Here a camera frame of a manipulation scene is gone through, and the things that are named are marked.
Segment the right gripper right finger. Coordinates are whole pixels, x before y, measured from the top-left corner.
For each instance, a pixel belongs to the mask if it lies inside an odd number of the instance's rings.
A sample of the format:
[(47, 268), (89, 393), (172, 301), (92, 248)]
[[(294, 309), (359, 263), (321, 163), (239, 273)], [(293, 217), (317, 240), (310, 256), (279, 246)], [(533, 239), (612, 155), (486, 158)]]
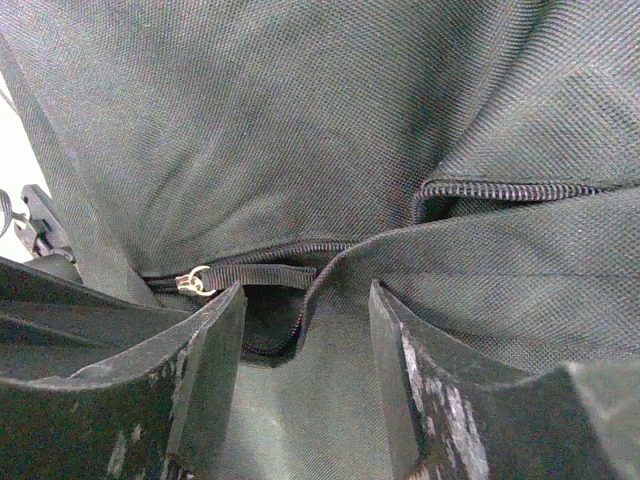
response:
[(397, 479), (635, 479), (639, 365), (533, 375), (420, 319), (380, 283), (369, 318)]

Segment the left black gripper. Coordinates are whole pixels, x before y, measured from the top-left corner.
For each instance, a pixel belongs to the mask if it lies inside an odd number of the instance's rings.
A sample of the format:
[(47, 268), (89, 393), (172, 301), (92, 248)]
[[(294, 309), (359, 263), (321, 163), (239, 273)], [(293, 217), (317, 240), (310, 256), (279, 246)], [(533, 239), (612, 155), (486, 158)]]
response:
[(181, 310), (146, 307), (88, 289), (53, 200), (23, 187), (28, 218), (14, 231), (32, 256), (1, 260), (1, 376), (67, 377), (185, 320)]

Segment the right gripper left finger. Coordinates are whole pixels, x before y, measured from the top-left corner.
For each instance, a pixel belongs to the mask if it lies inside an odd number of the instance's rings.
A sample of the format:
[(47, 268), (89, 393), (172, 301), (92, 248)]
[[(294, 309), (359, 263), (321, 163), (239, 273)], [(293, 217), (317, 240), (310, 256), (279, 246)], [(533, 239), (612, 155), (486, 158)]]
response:
[(217, 478), (245, 312), (234, 284), (69, 377), (2, 379), (2, 478)]

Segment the black student backpack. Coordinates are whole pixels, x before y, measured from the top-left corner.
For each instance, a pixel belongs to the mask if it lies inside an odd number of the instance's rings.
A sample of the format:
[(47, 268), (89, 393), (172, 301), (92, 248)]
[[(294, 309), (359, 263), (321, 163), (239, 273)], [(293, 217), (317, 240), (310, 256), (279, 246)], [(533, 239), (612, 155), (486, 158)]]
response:
[(639, 365), (635, 1), (5, 1), (1, 73), (78, 284), (243, 288), (215, 479), (397, 479), (373, 282), (529, 374)]

